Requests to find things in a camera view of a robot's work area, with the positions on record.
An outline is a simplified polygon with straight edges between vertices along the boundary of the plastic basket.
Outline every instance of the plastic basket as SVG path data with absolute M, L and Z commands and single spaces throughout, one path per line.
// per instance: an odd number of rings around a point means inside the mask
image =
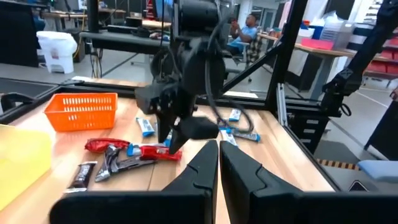
M 117 93 L 61 93 L 53 95 L 44 113 L 56 131 L 108 129 L 117 102 Z

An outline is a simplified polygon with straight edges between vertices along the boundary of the gray floor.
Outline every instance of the gray floor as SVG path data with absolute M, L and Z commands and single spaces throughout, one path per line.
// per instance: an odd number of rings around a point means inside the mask
M 106 74 L 105 78 L 129 80 L 134 82 L 148 82 L 152 81 L 152 75 L 149 72 L 149 67 L 141 63 L 131 65 L 131 62 L 144 62 L 143 55 L 137 55 L 134 58 L 132 53 L 117 52 L 112 50 L 104 50 L 103 54 L 103 73 Z M 238 68 L 243 70 L 244 65 L 236 66 L 232 60 L 226 61 L 228 68 Z M 20 67 L 15 65 L 0 64 L 0 77 L 15 78 L 21 80 L 37 80 L 42 82 L 60 83 L 66 79 L 76 75 L 90 77 L 91 65 L 89 57 L 85 57 L 82 63 L 75 64 L 75 71 L 71 74 L 49 74 L 45 68 L 30 68 Z M 236 85 L 232 90 L 234 91 L 266 91 L 271 80 L 271 74 L 260 68 L 252 75 L 252 82 L 248 80 Z M 351 117 L 342 116 L 341 118 L 333 118 L 329 123 L 331 131 L 324 134 L 323 139 L 327 141 L 336 141 L 345 144 L 350 151 L 359 159 L 374 159 L 368 152 L 363 151 L 363 146 L 369 139 L 377 123 L 386 111 L 386 107 L 391 102 L 389 94 L 392 88 L 397 84 L 391 83 L 390 88 L 386 89 L 385 82 L 377 82 L 369 80 L 367 85 L 353 93 L 350 97 L 345 98 L 346 103 L 352 110 Z M 297 97 L 294 91 L 285 88 L 287 96 Z M 327 171 L 335 178 L 339 185 L 348 188 L 352 180 L 356 178 L 360 172 L 352 170 L 343 170 L 339 168 L 327 167 Z

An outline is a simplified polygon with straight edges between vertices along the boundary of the yellow plastic container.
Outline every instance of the yellow plastic container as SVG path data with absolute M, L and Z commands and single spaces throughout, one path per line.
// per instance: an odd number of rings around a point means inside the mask
M 51 168 L 48 134 L 0 124 L 0 211 Z

